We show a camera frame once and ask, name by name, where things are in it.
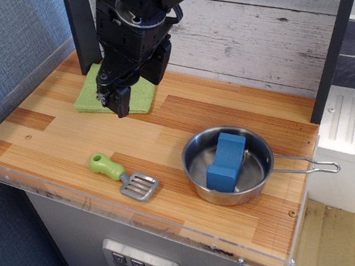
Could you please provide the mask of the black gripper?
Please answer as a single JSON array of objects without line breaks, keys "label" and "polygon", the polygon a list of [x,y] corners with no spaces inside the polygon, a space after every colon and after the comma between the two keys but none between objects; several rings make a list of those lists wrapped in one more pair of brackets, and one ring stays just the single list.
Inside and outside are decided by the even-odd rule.
[{"label": "black gripper", "polygon": [[139,77],[160,84],[170,59],[170,23],[138,28],[118,19],[100,20],[97,39],[104,57],[97,76],[97,99],[119,118],[130,112],[131,87]]}]

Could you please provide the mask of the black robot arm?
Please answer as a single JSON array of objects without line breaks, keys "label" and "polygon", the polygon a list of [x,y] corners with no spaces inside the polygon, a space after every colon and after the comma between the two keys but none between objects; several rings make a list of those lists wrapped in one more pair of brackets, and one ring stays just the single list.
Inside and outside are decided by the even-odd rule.
[{"label": "black robot arm", "polygon": [[160,84],[170,59],[169,31],[183,18],[184,0],[96,0],[96,32],[103,48],[97,98],[120,118],[130,112],[131,86]]}]

